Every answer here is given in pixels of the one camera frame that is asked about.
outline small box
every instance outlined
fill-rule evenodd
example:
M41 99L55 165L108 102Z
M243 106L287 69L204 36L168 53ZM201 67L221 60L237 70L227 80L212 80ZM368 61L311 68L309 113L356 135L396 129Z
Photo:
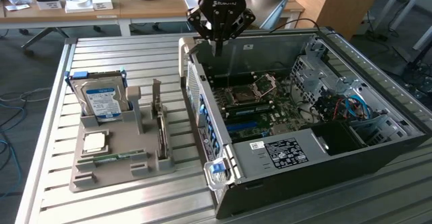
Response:
M67 13L83 13L83 12L93 12L93 11L95 11L95 9L89 2L88 2L88 5L85 5L85 6L77 6L76 4L67 2L67 5L65 5Z
M111 0L92 0L95 10L113 9Z
M40 10L60 9L60 0L36 0Z

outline power supply label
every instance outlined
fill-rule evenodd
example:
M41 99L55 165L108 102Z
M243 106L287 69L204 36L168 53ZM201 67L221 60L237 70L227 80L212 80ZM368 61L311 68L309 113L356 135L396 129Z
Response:
M308 161L295 138L267 143L265 149L277 169Z

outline hard drive label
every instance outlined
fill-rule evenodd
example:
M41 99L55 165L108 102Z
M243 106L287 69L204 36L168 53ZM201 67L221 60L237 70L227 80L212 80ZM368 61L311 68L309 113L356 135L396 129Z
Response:
M267 143L265 149L277 169L308 161L295 138Z
M121 113L120 105L115 100L116 90L113 88L100 88L87 90L89 103L97 118L109 121Z

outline label sticker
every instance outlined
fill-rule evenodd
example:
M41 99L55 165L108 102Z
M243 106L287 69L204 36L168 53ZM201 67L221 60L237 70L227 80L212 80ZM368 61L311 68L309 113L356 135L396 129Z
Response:
M279 169L308 161L295 138L268 143L265 149Z
M87 90L87 97L97 118L109 120L120 115L121 110L115 95L113 88Z
M21 10L21 9L29 8L29 5L24 4L24 5L19 5L19 6L5 6L5 8L8 9L8 11L15 11L15 10Z
M245 50L251 50L251 49L253 49L253 45L252 44L245 44L244 46L243 46L243 50L245 51Z
M252 150L264 148L264 142L252 142L249 143Z
M97 15L96 18L116 18L116 15Z

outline metal slotted table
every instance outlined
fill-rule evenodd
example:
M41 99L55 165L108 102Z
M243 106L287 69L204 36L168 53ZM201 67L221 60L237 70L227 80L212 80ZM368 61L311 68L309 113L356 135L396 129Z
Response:
M179 38L184 36L191 34L84 38L64 46L16 223L424 223L432 219L432 143L427 142L373 175L216 220L180 89ZM152 79L161 81L177 170L72 193L80 106L64 83L64 71L121 67L128 85L141 87L140 105L152 100Z

